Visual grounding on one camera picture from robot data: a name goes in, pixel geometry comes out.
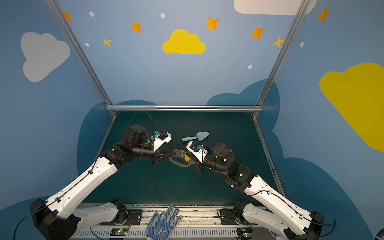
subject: dark green mat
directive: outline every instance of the dark green mat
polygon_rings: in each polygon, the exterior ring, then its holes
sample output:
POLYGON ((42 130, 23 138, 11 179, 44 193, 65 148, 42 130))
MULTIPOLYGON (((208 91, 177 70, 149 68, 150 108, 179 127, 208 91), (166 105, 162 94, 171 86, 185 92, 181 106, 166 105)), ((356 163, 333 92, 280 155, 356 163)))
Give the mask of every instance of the dark green mat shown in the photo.
MULTIPOLYGON (((163 145, 166 148, 186 150, 187 142, 182 142, 182 137, 208 131, 209 136, 205 139, 208 146, 213 147, 220 142, 227 144, 238 162, 248 166, 277 189, 250 113, 148 113, 153 118, 154 131, 164 129, 172 135, 172 140, 163 145)), ((124 137, 125 128, 133 114, 119 113, 104 148, 124 137)), ((134 117, 131 125, 135 124, 151 131, 150 119, 144 113, 134 117)), ((83 202, 105 203, 111 199, 118 199, 125 204, 177 205, 235 205, 238 200, 245 199, 257 204, 256 200, 235 191, 209 169, 199 174, 194 165, 183 168, 165 159, 152 166, 150 159, 141 158, 134 159, 105 180, 83 202)))

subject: glove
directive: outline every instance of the glove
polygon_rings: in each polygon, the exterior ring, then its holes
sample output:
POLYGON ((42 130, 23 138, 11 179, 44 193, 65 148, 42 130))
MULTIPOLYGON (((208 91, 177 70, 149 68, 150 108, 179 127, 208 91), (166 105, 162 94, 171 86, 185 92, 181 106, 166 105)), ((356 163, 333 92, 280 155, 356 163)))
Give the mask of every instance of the glove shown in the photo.
POLYGON ((159 214, 155 212, 150 220, 145 236, 153 240, 167 240, 175 227, 179 224, 182 215, 179 214, 179 209, 175 205, 170 204, 167 211, 159 214))

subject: trowel handle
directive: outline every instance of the trowel handle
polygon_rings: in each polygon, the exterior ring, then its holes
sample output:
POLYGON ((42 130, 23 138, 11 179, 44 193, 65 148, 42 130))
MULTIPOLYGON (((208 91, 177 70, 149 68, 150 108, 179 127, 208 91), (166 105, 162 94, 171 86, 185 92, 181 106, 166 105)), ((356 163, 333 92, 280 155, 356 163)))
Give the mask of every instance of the trowel handle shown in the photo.
POLYGON ((183 142, 185 141, 189 141, 189 140, 193 140, 193 139, 196 139, 197 137, 183 137, 181 140, 183 140, 183 142))

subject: light blue trowel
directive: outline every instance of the light blue trowel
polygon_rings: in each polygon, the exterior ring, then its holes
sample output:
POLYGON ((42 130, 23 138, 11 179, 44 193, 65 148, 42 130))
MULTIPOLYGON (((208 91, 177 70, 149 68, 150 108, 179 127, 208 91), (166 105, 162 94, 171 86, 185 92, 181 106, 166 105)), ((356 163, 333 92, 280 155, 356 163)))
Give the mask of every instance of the light blue trowel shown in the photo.
POLYGON ((198 132, 198 133, 196 133, 195 137, 183 137, 182 140, 183 140, 183 142, 185 142, 185 141, 191 141, 191 140, 197 138, 199 141, 202 141, 206 137, 208 137, 208 135, 209 135, 209 132, 198 132))

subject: gloved hand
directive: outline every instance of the gloved hand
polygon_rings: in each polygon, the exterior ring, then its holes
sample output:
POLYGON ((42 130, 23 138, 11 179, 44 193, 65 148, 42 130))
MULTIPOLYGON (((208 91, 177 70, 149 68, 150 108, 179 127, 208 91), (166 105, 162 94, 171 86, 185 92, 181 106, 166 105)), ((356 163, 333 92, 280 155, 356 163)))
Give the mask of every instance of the gloved hand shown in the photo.
POLYGON ((155 212, 150 220, 145 236, 153 240, 167 240, 172 231, 179 224, 182 215, 179 214, 179 209, 175 205, 170 204, 167 211, 161 214, 155 212))

